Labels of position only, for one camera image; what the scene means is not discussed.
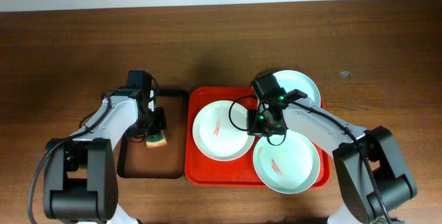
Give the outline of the green yellow sponge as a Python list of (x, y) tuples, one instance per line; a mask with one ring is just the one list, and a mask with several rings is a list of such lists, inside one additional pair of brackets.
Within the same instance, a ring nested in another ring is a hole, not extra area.
[(163, 131), (150, 133), (147, 135), (146, 147), (148, 149), (163, 147), (167, 145), (166, 137)]

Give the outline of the pale blue plate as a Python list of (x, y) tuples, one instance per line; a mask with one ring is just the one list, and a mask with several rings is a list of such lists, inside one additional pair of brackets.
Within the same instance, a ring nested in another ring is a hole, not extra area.
[(278, 71), (273, 74), (279, 86), (284, 88), (288, 93), (294, 89), (298, 89), (306, 93), (316, 105), (321, 106), (322, 98), (320, 91), (314, 81), (307, 75), (293, 70)]

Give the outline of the pale green plate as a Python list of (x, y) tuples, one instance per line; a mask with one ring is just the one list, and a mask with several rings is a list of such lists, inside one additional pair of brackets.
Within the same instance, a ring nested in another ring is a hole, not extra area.
[(253, 150), (253, 167), (268, 188), (282, 194), (309, 189), (320, 173), (320, 156), (304, 135), (288, 131), (286, 136), (261, 138)]

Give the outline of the white plate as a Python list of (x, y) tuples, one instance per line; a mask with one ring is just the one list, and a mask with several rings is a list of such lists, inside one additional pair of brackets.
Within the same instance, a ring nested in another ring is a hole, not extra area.
[(255, 138), (247, 134), (246, 127), (246, 108), (229, 100), (218, 100), (198, 112), (192, 135), (205, 156), (226, 162), (242, 157), (252, 147)]

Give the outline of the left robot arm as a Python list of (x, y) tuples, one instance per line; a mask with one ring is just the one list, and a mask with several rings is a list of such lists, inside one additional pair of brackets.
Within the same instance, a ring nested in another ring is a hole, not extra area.
[(62, 223), (138, 223), (118, 203), (113, 150), (127, 133), (153, 126), (158, 89), (123, 87), (102, 95), (91, 119), (46, 145), (44, 214)]

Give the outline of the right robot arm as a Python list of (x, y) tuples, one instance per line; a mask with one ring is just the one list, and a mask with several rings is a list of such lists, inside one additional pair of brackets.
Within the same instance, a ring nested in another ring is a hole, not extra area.
[(333, 159), (343, 205), (328, 223), (396, 223), (389, 212), (414, 198), (416, 183), (389, 129), (368, 130), (315, 106), (298, 89), (254, 88), (264, 104), (249, 132), (268, 138), (295, 131)]

